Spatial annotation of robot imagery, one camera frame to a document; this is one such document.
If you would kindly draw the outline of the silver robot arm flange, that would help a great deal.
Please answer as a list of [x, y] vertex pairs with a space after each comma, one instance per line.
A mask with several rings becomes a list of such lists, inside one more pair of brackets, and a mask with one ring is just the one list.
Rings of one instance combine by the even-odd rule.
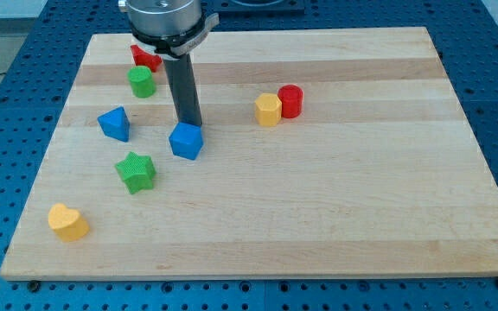
[[178, 60], [199, 46], [220, 23], [206, 15], [201, 0], [118, 0], [135, 44], [165, 60]]

